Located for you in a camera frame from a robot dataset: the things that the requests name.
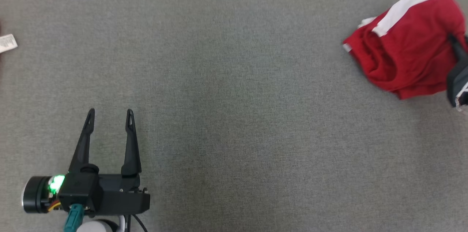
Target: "teal connector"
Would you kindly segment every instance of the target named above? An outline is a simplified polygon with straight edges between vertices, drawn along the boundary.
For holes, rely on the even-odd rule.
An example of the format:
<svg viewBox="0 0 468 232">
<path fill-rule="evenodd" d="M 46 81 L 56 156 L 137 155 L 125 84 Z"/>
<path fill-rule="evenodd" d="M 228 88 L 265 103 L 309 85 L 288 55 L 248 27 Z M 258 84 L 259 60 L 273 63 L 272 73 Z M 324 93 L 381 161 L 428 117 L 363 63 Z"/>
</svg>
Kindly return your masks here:
<svg viewBox="0 0 468 232">
<path fill-rule="evenodd" d="M 63 232 L 76 232 L 78 227 L 83 223 L 85 209 L 80 204 L 72 204 L 70 212 L 68 212 L 67 221 L 63 227 Z"/>
</svg>

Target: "green led light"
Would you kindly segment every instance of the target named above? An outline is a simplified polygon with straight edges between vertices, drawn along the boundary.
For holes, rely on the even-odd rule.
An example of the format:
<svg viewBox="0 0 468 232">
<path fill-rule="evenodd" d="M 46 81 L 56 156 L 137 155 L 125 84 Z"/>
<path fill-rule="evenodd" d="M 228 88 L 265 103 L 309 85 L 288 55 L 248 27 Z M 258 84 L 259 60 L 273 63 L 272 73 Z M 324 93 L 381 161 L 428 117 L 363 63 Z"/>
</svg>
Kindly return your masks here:
<svg viewBox="0 0 468 232">
<path fill-rule="evenodd" d="M 65 180 L 65 175 L 55 176 L 51 184 L 49 185 L 49 191 L 55 195 L 62 186 L 63 180 Z"/>
</svg>

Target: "orange wire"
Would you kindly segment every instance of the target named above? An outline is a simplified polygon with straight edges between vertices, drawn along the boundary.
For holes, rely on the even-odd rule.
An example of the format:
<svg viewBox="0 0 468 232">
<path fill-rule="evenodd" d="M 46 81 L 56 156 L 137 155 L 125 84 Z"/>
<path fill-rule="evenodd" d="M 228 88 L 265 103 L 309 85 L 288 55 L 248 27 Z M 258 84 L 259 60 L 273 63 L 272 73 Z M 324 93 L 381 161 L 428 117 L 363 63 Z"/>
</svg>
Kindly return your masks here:
<svg viewBox="0 0 468 232">
<path fill-rule="evenodd" d="M 54 210 L 54 208 L 58 207 L 59 205 L 61 205 L 60 201 L 55 200 L 54 202 L 52 202 L 52 204 L 50 204 L 49 208 L 47 209 L 47 212 Z"/>
</svg>

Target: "black object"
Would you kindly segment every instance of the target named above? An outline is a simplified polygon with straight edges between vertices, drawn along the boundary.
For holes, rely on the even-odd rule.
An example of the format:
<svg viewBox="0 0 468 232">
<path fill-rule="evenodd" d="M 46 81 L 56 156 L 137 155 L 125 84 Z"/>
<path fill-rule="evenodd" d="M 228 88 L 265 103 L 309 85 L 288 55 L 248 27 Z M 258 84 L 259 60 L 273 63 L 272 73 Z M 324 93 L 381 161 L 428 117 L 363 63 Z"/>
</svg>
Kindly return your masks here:
<svg viewBox="0 0 468 232">
<path fill-rule="evenodd" d="M 468 82 L 468 54 L 463 49 L 462 45 L 454 37 L 450 35 L 448 37 L 452 44 L 453 52 L 458 59 L 455 67 L 450 70 L 447 76 L 447 97 L 450 104 L 455 107 L 455 99 L 457 94 L 461 91 L 463 86 Z M 463 93 L 459 99 L 460 105 L 468 104 L 468 94 Z"/>
<path fill-rule="evenodd" d="M 145 188 L 139 189 L 141 163 L 133 111 L 127 110 L 127 147 L 120 174 L 99 174 L 99 168 L 89 163 L 89 140 L 94 130 L 94 117 L 95 110 L 91 109 L 57 195 L 51 195 L 48 190 L 50 176 L 35 176 L 28 181 L 23 192 L 26 212 L 47 213 L 52 201 L 58 199 L 66 212 L 69 212 L 72 204 L 79 203 L 85 207 L 85 215 L 124 215 L 129 223 L 131 215 L 149 209 L 150 195 Z"/>
<path fill-rule="evenodd" d="M 47 184 L 51 176 L 34 176 L 28 181 L 23 191 L 22 205 L 27 213 L 47 213 L 52 203 L 49 199 Z"/>
</svg>

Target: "gray fabric surface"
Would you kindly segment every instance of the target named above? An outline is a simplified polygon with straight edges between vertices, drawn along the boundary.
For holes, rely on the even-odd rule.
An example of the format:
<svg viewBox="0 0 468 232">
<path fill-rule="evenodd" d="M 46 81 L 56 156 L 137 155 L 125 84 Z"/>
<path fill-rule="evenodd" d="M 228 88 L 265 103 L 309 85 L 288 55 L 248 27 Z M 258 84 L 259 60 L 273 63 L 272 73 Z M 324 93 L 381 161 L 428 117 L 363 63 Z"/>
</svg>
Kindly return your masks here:
<svg viewBox="0 0 468 232">
<path fill-rule="evenodd" d="M 66 172 L 95 107 L 103 173 L 135 112 L 149 231 L 466 231 L 466 117 L 379 90 L 341 48 L 396 1 L 0 0 L 19 44 L 0 57 L 0 230 L 61 230 L 20 191 Z"/>
</svg>

